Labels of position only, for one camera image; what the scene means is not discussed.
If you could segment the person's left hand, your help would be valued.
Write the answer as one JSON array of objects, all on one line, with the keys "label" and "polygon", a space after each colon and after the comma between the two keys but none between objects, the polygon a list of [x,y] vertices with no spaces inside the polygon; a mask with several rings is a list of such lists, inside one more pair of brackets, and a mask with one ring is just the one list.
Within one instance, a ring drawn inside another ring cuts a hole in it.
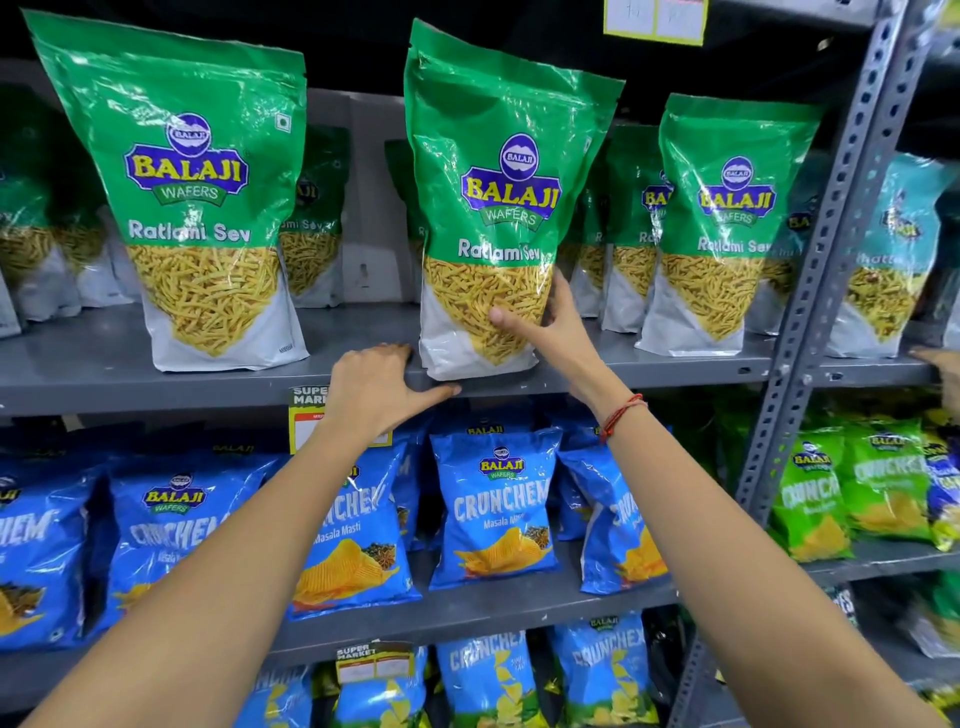
[{"label": "person's left hand", "polygon": [[347,351],[333,366],[326,413],[316,433],[365,448],[417,416],[405,413],[411,355],[411,346],[396,343]]}]

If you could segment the person's right hand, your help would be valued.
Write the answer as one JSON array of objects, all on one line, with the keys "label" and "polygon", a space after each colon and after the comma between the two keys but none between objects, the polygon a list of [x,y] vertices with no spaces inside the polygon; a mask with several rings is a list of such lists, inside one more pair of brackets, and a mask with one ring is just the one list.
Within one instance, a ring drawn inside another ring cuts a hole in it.
[{"label": "person's right hand", "polygon": [[554,267],[548,305],[557,307],[556,346],[533,346],[559,372],[569,393],[603,422],[633,396],[631,390],[603,362],[579,316],[568,281]]}]

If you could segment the green sev snack packet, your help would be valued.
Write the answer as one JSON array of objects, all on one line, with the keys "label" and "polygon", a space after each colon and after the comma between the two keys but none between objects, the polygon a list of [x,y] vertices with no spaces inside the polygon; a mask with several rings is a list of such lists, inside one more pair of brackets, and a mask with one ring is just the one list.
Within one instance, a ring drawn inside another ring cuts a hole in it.
[{"label": "green sev snack packet", "polygon": [[625,85],[414,19],[404,107],[426,222],[418,350],[432,380],[537,364],[489,312],[543,320],[558,248]]}]

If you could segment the person's right forearm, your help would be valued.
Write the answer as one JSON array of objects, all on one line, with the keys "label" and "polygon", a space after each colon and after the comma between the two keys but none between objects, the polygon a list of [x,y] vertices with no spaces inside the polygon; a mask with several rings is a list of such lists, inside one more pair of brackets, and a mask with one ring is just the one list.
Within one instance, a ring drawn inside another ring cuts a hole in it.
[{"label": "person's right forearm", "polygon": [[750,728],[946,728],[645,405],[614,415],[609,449]]}]

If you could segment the person's left forearm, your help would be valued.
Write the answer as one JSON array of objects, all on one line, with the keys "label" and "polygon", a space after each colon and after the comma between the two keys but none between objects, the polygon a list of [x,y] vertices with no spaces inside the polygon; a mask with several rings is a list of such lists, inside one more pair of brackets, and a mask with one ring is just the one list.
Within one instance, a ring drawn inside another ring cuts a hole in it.
[{"label": "person's left forearm", "polygon": [[335,418],[112,627],[20,728],[231,728],[359,455],[397,424]]}]

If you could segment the yellow shelf price label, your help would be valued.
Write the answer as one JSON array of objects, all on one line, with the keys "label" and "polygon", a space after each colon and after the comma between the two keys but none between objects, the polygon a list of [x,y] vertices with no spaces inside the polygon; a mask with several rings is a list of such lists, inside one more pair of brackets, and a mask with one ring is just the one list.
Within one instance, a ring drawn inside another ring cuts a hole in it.
[{"label": "yellow shelf price label", "polygon": [[339,648],[335,672],[341,686],[416,674],[418,649],[411,642],[374,639]]},{"label": "yellow shelf price label", "polygon": [[290,390],[287,407],[289,453],[295,455],[327,413],[329,385],[302,385]]}]

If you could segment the row of blue chip bags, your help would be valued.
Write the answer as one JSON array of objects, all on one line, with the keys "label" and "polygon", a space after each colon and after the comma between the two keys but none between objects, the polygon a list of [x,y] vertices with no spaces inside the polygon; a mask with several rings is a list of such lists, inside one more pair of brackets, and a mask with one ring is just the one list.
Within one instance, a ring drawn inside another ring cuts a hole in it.
[{"label": "row of blue chip bags", "polygon": [[[431,590],[558,567],[546,501],[560,432],[504,438],[472,459],[439,438],[461,480]],[[408,443],[369,449],[329,509],[289,621],[419,601],[394,491]],[[0,460],[0,651],[73,647],[116,625],[266,483],[282,458],[82,450]]]}]

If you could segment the teal snack packet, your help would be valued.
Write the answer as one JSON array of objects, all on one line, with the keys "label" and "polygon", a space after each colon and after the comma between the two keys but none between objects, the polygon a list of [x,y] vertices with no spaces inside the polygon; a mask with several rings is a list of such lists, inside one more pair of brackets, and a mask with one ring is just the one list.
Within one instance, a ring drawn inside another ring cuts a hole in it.
[{"label": "teal snack packet", "polygon": [[826,151],[811,150],[798,170],[788,197],[787,215],[764,260],[746,314],[745,328],[751,334],[774,336],[780,331],[832,165]]},{"label": "teal snack packet", "polygon": [[825,355],[894,358],[937,256],[936,204],[960,164],[899,152],[860,245]]}]

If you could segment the blue green-bottomed chip bag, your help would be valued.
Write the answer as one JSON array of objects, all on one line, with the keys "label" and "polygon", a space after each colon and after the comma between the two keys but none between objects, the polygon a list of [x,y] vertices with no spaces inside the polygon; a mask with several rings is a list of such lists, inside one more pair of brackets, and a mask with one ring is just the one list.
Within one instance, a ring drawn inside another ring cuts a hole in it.
[{"label": "blue green-bottomed chip bag", "polygon": [[579,618],[547,633],[564,728],[659,725],[641,612]]},{"label": "blue green-bottomed chip bag", "polygon": [[403,674],[342,684],[329,728],[433,728],[426,711],[428,648],[416,647]]},{"label": "blue green-bottomed chip bag", "polygon": [[232,728],[310,728],[314,665],[263,670]]},{"label": "blue green-bottomed chip bag", "polygon": [[449,728],[549,728],[524,630],[439,642],[434,649]]}]

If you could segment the row of green sev pouches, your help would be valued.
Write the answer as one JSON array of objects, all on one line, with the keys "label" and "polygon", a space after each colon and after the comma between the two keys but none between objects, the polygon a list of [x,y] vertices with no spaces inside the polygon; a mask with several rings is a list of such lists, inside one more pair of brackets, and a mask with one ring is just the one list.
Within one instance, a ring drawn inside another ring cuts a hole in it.
[{"label": "row of green sev pouches", "polygon": [[154,366],[305,359],[282,249],[311,136],[303,54],[22,14],[138,275]]}]

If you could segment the yellow-edged paper sign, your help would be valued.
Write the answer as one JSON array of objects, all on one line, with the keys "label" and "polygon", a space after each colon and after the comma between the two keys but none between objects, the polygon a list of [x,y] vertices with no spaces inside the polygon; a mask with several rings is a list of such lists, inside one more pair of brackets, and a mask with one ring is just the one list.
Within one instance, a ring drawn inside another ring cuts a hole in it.
[{"label": "yellow-edged paper sign", "polygon": [[702,47],[710,0],[604,0],[603,33]]}]

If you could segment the light green chip bag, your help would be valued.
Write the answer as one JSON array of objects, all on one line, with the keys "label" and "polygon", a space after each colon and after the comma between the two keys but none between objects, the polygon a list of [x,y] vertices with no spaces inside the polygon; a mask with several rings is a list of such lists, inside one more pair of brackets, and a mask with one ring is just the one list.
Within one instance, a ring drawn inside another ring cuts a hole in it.
[{"label": "light green chip bag", "polygon": [[921,420],[873,416],[846,419],[842,428],[838,478],[852,529],[931,544]]},{"label": "light green chip bag", "polygon": [[840,427],[802,430],[786,460],[768,523],[769,535],[800,564],[854,557],[838,466]]}]

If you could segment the grey metal shelf rack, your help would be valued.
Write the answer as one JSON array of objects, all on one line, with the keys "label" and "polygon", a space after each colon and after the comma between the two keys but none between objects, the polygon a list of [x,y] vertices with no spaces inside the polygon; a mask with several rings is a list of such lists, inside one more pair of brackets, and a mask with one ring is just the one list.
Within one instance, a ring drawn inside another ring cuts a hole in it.
[{"label": "grey metal shelf rack", "polygon": [[[926,64],[951,64],[960,69],[960,26],[932,30],[933,0],[904,0],[903,10],[880,4],[883,23],[889,26],[886,39],[874,33],[874,40],[883,48],[877,53],[893,53],[894,36],[918,53],[929,51]],[[826,305],[828,284],[839,281],[839,258],[824,248],[822,263],[813,263],[811,276],[816,281],[804,283],[798,296],[801,302],[795,343],[789,336],[773,339],[754,336],[745,351],[734,357],[658,357],[643,352],[628,341],[626,335],[602,331],[595,321],[585,324],[598,353],[624,383],[639,384],[645,393],[671,387],[746,383],[773,383],[779,387],[775,410],[760,416],[760,434],[766,440],[763,455],[749,455],[750,466],[745,478],[750,480],[751,493],[756,493],[760,507],[760,488],[773,487],[774,446],[786,445],[787,412],[799,422],[799,400],[794,391],[787,394],[788,381],[802,373],[802,385],[809,394],[817,387],[838,385],[853,387],[917,384],[930,381],[932,369],[909,356],[887,359],[827,358],[813,366],[812,337],[816,326],[826,321],[803,320],[817,316],[815,305]],[[837,268],[832,270],[836,258]],[[411,304],[393,302],[360,303],[307,316],[308,343],[318,344],[309,359],[290,367],[270,370],[218,371],[207,373],[163,373],[157,370],[150,355],[146,329],[134,331],[135,319],[142,324],[142,314],[135,315],[131,306],[99,309],[77,318],[45,323],[19,337],[0,341],[0,416],[42,417],[48,415],[113,415],[163,413],[166,411],[207,411],[221,414],[228,410],[263,407],[286,407],[292,401],[296,386],[322,388],[330,382],[333,363],[342,350],[377,344],[381,339],[414,342],[419,330],[419,314]],[[793,352],[793,363],[786,354]],[[513,395],[556,394],[568,389],[563,378],[546,363],[532,370],[499,377],[468,379],[462,384],[466,397],[508,397]],[[901,541],[868,541],[856,547],[858,553],[845,563],[821,562],[810,567],[810,574],[824,585],[830,581],[874,579],[893,576],[897,569],[929,571],[960,564],[960,550],[938,552],[932,547]],[[500,631],[546,627],[578,617],[606,616],[626,609],[641,609],[676,602],[679,592],[667,577],[619,595],[591,596],[579,591],[573,565],[560,570],[513,579],[518,594],[510,591],[510,580],[493,581],[467,588],[465,595],[453,590],[428,592],[426,583],[432,574],[432,563],[425,553],[414,553],[414,576],[420,601],[365,610],[343,611],[323,617],[312,617],[280,627],[273,646],[265,658],[265,669],[306,665],[329,661],[338,650],[372,642],[407,641],[434,644],[452,638],[488,635]],[[879,617],[864,607],[861,625],[865,635],[889,657],[897,670],[908,667],[907,657],[918,669],[929,674],[903,672],[901,676],[942,680],[960,680],[960,659],[922,658],[918,648],[908,654],[906,638],[897,637],[891,626],[884,626]],[[51,692],[87,647],[49,652],[28,651],[26,654],[0,656],[0,712],[16,712],[33,707]],[[679,728],[746,728],[746,719],[739,713],[735,699],[726,687],[719,686],[712,671],[714,659],[702,645],[691,646],[688,658],[690,676],[678,688],[678,704],[673,713]]]}]

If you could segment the blue yellow chip bag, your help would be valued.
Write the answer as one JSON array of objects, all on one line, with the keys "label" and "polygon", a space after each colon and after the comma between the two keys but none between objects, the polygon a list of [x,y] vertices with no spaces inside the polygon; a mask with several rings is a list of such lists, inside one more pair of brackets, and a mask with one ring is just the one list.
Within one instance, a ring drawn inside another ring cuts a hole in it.
[{"label": "blue yellow chip bag", "polygon": [[922,450],[930,480],[926,497],[932,543],[949,552],[960,542],[960,459],[933,428],[922,431]]}]

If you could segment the green white snack packet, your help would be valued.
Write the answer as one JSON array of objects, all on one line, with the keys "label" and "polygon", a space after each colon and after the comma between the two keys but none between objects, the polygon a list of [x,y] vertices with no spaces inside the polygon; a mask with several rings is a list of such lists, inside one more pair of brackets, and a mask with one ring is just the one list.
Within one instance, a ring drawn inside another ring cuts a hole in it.
[{"label": "green white snack packet", "polygon": [[927,658],[960,660],[960,571],[944,569],[910,581],[897,625]]}]

